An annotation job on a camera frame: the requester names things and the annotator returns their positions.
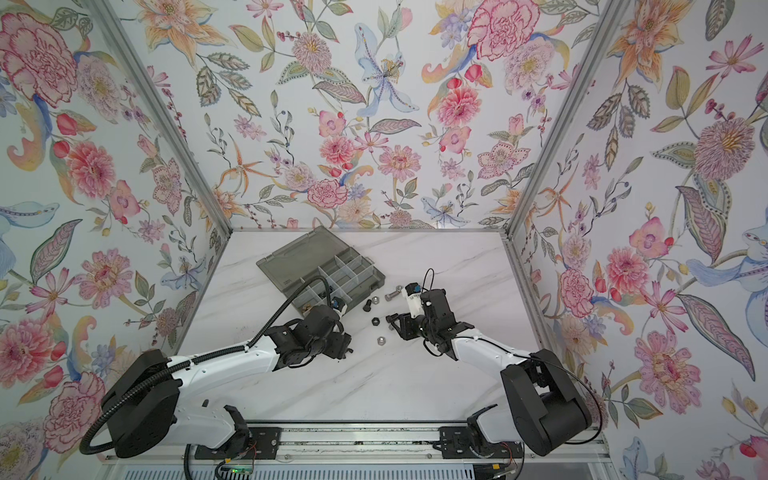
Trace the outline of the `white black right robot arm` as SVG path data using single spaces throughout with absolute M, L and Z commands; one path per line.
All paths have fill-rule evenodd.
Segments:
M 468 364 L 498 380 L 506 404 L 493 403 L 467 418 L 474 452 L 521 443 L 546 456 L 594 423 L 573 376 L 550 350 L 527 352 L 504 345 L 474 325 L 458 321 L 443 289 L 411 283 L 400 290 L 406 313 L 386 317 L 401 339 L 420 339 L 428 353 Z

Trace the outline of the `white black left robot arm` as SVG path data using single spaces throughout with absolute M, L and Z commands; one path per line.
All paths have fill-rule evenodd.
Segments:
M 318 356 L 343 360 L 350 343 L 339 312 L 322 304 L 284 325 L 269 321 L 253 339 L 223 349 L 174 357 L 148 351 L 102 398 L 101 414 L 79 450 L 132 458 L 158 445 L 197 445 L 227 458 L 241 456 L 254 442 L 250 428 L 237 406 L 214 402 L 215 391 L 303 368 Z

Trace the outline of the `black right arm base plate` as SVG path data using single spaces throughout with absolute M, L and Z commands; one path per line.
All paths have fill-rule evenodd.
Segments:
M 468 425 L 442 426 L 438 429 L 437 449 L 444 459 L 508 461 L 523 457 L 522 446 L 515 442 L 491 443 Z

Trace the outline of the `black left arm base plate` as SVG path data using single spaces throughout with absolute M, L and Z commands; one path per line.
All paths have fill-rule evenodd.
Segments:
M 205 446 L 196 448 L 194 460 L 275 460 L 281 443 L 280 427 L 250 427 L 249 436 L 242 444 L 228 442 L 219 449 Z

